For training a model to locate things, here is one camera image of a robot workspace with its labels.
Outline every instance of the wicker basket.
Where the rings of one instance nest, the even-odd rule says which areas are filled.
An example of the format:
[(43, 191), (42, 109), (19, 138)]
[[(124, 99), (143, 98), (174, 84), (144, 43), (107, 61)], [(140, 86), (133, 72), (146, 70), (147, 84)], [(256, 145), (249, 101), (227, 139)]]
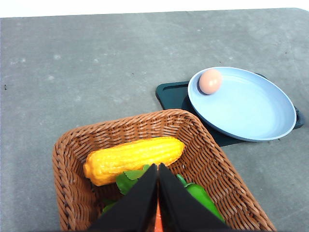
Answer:
[(121, 197), (115, 184), (96, 187), (85, 178), (83, 163), (89, 152), (157, 136), (174, 136), (185, 143), (181, 158), (169, 168), (202, 185), (231, 228), (275, 230), (199, 119), (179, 109), (78, 127), (58, 139), (53, 165), (62, 230), (85, 230), (98, 218), (102, 198)]

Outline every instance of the corn cob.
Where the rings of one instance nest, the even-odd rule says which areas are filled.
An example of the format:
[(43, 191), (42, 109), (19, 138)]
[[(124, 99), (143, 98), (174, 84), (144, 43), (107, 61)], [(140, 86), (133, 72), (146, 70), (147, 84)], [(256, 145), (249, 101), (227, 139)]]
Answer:
[(137, 140), (91, 152), (84, 164), (84, 173), (97, 186), (110, 184), (128, 170), (142, 169), (145, 164), (175, 162), (182, 154), (184, 143), (173, 137)]

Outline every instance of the light blue plate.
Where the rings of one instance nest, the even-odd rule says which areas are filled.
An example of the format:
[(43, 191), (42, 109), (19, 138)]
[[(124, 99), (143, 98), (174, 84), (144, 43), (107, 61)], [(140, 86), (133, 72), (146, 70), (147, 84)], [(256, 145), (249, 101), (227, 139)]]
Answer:
[[(222, 74), (222, 85), (207, 95), (198, 88), (208, 69)], [(188, 94), (195, 111), (220, 132), (245, 141), (266, 141), (287, 135), (296, 123), (295, 108), (275, 84), (247, 70), (213, 67), (195, 74)]]

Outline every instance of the gray table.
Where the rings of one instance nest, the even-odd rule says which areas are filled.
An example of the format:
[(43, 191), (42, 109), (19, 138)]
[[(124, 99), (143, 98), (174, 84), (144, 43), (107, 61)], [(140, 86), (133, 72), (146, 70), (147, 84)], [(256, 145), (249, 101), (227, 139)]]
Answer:
[[(161, 109), (155, 88), (206, 67), (259, 72), (309, 119), (300, 9), (1, 19), (1, 229), (56, 230), (51, 154), (77, 126)], [(309, 124), (223, 148), (278, 230), (309, 231)]]

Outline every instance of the brown egg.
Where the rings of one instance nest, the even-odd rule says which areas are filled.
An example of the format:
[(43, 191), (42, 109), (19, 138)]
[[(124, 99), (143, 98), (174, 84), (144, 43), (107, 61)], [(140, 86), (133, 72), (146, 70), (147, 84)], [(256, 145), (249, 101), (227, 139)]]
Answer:
[(199, 78), (199, 88), (203, 93), (212, 94), (216, 92), (222, 83), (222, 76), (218, 70), (209, 69)]

